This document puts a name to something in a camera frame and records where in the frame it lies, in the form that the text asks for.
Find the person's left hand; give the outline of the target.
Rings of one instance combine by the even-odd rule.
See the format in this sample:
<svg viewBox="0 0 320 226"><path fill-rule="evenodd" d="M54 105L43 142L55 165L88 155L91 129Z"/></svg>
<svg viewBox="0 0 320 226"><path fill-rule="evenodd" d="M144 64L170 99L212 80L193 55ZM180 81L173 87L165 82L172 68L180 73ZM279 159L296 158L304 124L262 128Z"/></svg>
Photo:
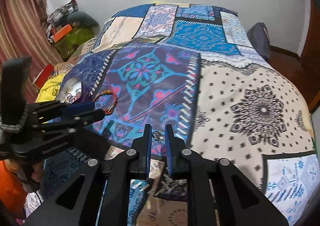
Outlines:
<svg viewBox="0 0 320 226"><path fill-rule="evenodd" d="M31 178L37 183L39 183L44 176L43 164L44 162L38 162L37 164L33 165L33 173L31 175Z"/></svg>

